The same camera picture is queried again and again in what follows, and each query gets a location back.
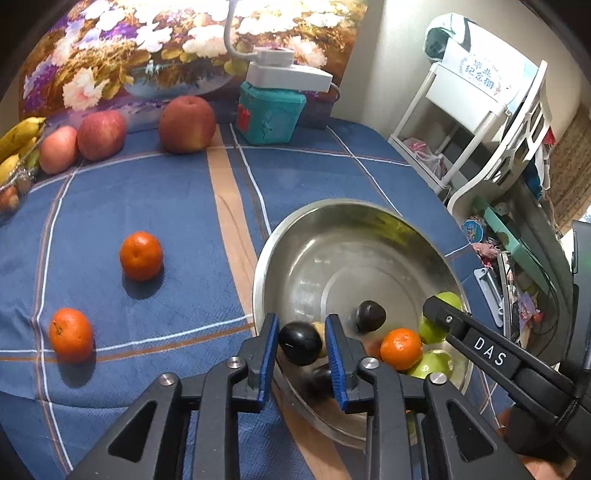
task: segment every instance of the plaid tablecloth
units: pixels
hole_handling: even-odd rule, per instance
[[[0,424],[33,476],[63,479],[160,373],[195,375],[234,354],[252,334],[252,279],[269,233],[292,211],[338,197],[393,209],[422,231],[493,326],[473,276],[480,261],[452,217],[358,124],[299,128],[289,145],[265,148],[221,125],[206,152],[180,156],[142,131],[114,158],[36,185],[0,228]],[[164,274],[141,288],[118,260],[137,230],[165,252]],[[48,342],[64,306],[95,329],[96,358],[83,366],[59,364]],[[477,369],[467,396],[493,424],[509,404]],[[279,394],[261,415],[240,415],[240,442],[243,479],[363,478],[362,452],[323,437]]]

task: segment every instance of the red apple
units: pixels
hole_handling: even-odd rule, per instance
[[[216,115],[201,97],[181,96],[170,102],[160,118],[158,133],[165,150],[190,153],[207,148],[216,132]]]
[[[78,129],[78,148],[90,161],[103,160],[123,148],[127,122],[115,110],[91,113]]]
[[[41,142],[39,165],[45,173],[55,175],[73,165],[78,156],[76,136],[74,127],[60,127]]]

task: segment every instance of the metal bracket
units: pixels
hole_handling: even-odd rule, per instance
[[[480,287],[480,290],[482,290],[482,294],[491,310],[496,326],[503,328],[505,323],[503,295],[499,291],[499,286],[492,274],[492,269],[486,267],[477,268],[474,270],[474,276],[476,277],[478,286]]]

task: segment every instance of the black plum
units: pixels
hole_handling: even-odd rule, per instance
[[[330,373],[330,365],[324,364],[316,368],[308,377],[308,389],[315,398],[321,399],[335,396]]]
[[[279,331],[279,345],[291,363],[304,367],[318,360],[322,338],[311,324],[291,322]]]
[[[357,329],[360,333],[374,332],[386,321],[386,310],[373,300],[365,300],[357,307]]]

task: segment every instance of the plastic bag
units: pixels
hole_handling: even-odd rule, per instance
[[[439,180],[445,176],[447,173],[447,166],[444,161],[445,155],[442,153],[434,155],[424,141],[414,137],[407,138],[404,145],[413,153],[415,160],[433,172]]]

